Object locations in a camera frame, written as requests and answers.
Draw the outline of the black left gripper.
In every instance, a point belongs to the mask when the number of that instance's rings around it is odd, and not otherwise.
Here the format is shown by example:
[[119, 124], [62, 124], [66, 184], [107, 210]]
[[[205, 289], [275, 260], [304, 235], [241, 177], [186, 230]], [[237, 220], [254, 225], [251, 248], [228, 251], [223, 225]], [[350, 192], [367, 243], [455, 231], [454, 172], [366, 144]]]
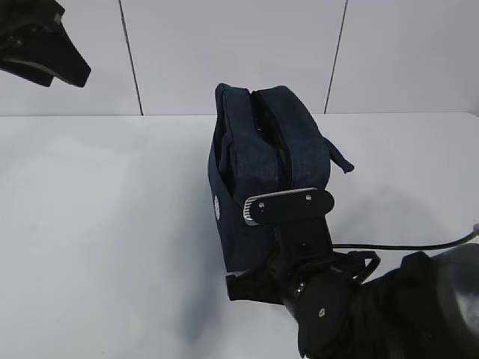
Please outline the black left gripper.
[[91, 68], [68, 36], [57, 1], [1, 2], [1, 70], [49, 87], [83, 88]]

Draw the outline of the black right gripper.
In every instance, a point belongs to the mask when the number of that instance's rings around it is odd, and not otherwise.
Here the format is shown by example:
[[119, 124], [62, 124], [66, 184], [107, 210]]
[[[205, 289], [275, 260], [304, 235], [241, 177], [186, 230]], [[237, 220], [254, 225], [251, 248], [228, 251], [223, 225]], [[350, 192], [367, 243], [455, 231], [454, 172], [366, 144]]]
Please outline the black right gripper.
[[359, 254], [334, 251], [326, 220], [247, 220], [242, 274], [226, 277], [231, 301], [287, 308], [301, 329], [341, 329], [359, 285]]

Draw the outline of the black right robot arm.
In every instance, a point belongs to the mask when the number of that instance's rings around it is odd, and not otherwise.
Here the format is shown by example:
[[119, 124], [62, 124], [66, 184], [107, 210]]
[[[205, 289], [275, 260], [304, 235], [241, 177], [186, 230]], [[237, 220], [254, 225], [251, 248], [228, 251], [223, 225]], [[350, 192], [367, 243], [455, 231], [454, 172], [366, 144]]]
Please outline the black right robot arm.
[[476, 358], [478, 235], [435, 256], [405, 256], [370, 279], [375, 247], [333, 251], [325, 221], [271, 223], [265, 263], [227, 279], [233, 301], [284, 306], [298, 326], [302, 358]]

